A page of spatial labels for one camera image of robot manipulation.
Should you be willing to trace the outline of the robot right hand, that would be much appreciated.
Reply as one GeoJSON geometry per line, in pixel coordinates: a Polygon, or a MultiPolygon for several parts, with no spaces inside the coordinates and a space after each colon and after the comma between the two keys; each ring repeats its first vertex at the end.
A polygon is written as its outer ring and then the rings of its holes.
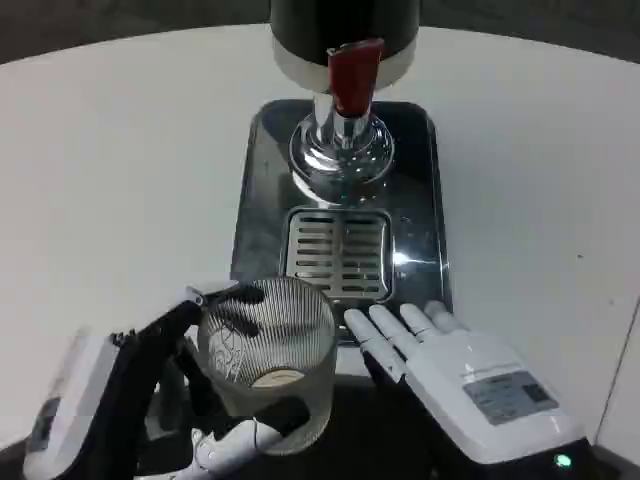
{"type": "Polygon", "coordinates": [[[347,328],[378,384],[417,406],[438,479],[597,479],[580,423],[523,357],[470,330],[440,301],[393,314],[348,309],[347,328]]]}

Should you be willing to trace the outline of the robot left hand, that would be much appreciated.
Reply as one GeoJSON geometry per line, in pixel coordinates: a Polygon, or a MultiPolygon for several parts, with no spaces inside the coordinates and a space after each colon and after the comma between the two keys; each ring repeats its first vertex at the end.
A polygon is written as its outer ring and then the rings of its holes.
{"type": "MultiPolygon", "coordinates": [[[[234,280],[188,288],[166,313],[139,331],[79,330],[27,438],[25,479],[138,479],[145,417],[171,357],[190,381],[194,406],[219,398],[190,352],[187,330],[226,300],[256,305],[263,291],[234,280]]],[[[218,428],[194,428],[181,465],[160,479],[221,479],[289,437],[310,419],[304,401],[279,399],[248,417],[223,416],[218,428]]]]}

